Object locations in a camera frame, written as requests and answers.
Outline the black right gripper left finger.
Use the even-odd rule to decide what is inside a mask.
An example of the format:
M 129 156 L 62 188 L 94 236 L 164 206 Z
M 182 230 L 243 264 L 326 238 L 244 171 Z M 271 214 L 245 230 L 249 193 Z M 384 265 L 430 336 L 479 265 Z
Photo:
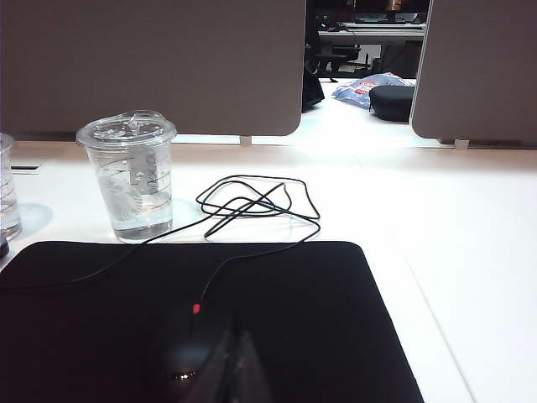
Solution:
M 224 332 L 213 348 L 200 380 L 201 402 L 227 402 L 237 361 L 237 339 Z

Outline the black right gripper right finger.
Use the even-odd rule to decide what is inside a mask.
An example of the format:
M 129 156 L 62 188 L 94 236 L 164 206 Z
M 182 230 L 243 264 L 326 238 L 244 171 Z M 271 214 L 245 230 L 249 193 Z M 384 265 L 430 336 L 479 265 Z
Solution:
M 257 350 L 248 332 L 244 332 L 239 339 L 237 353 L 237 401 L 274 401 Z

